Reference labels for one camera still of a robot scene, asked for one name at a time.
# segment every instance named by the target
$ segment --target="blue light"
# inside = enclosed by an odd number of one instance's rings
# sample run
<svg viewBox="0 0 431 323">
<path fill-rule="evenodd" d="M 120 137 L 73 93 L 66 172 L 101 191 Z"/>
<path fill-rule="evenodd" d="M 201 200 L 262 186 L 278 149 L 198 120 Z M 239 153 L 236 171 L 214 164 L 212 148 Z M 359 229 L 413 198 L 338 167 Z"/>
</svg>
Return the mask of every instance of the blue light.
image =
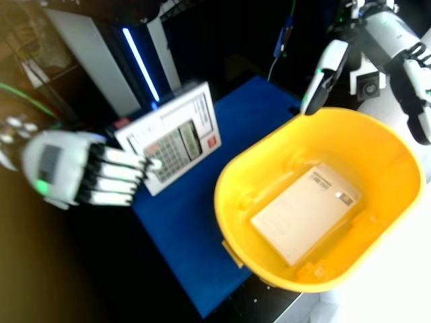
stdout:
<svg viewBox="0 0 431 323">
<path fill-rule="evenodd" d="M 148 74 L 147 69 L 145 68 L 145 65 L 143 64 L 141 55 L 139 54 L 139 51 L 135 45 L 135 42 L 133 41 L 132 35 L 130 34 L 129 29 L 123 28 L 123 34 L 126 37 L 127 43 L 130 46 L 130 49 L 132 50 L 133 56 L 135 57 L 137 64 L 139 65 L 139 68 L 141 69 L 141 72 L 143 74 L 143 77 L 147 81 L 148 87 L 150 88 L 151 93 L 153 93 L 154 99 L 159 102 L 160 98 L 157 94 L 156 88 L 154 87 L 153 81 L 151 80 L 150 75 Z"/>
</svg>

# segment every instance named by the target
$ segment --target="green light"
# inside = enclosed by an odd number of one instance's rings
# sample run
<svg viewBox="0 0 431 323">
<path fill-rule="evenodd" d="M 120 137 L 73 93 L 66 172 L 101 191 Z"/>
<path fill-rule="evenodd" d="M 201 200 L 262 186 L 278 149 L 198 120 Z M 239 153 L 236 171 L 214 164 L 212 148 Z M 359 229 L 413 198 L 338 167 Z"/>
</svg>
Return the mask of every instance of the green light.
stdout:
<svg viewBox="0 0 431 323">
<path fill-rule="evenodd" d="M 48 194 L 49 184 L 47 182 L 45 182 L 44 180 L 38 180 L 36 182 L 36 190 L 40 194 L 46 195 L 46 194 Z"/>
</svg>

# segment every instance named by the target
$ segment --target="yellow plastic container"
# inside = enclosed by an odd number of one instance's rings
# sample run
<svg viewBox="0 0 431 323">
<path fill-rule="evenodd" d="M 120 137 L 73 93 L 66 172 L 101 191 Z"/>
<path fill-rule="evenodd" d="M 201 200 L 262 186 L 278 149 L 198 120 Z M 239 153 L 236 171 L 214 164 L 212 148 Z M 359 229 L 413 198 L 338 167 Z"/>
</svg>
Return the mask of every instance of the yellow plastic container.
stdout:
<svg viewBox="0 0 431 323">
<path fill-rule="evenodd" d="M 324 162 L 363 194 L 294 266 L 251 218 L 314 165 Z M 239 266 L 292 291 L 328 291 L 344 281 L 419 199 L 425 177 L 407 145 L 383 123 L 351 110 L 298 116 L 233 159 L 215 189 L 215 213 Z"/>
</svg>

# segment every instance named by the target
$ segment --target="calculator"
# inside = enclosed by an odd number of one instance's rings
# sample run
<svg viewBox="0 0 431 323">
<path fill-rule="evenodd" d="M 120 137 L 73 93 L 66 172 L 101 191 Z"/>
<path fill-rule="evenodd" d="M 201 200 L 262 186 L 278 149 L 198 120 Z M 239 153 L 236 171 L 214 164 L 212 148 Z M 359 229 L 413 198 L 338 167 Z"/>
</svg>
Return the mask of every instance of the calculator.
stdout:
<svg viewBox="0 0 431 323">
<path fill-rule="evenodd" d="M 160 170 L 147 174 L 144 184 L 157 195 L 222 144 L 208 83 L 136 120 L 114 135 L 129 152 L 158 159 Z"/>
</svg>

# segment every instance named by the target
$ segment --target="blue cloth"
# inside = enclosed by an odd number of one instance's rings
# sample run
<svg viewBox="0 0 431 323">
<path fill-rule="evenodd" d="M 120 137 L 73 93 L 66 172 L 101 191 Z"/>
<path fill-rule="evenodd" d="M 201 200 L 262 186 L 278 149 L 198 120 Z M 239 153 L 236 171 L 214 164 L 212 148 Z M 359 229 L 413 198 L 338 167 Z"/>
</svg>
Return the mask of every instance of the blue cloth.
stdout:
<svg viewBox="0 0 431 323">
<path fill-rule="evenodd" d="M 233 157 L 291 119 L 290 106 L 300 101 L 254 77 L 215 104 L 219 149 L 159 195 L 137 193 L 133 210 L 203 318 L 251 274 L 222 247 L 213 209 L 218 176 Z"/>
</svg>

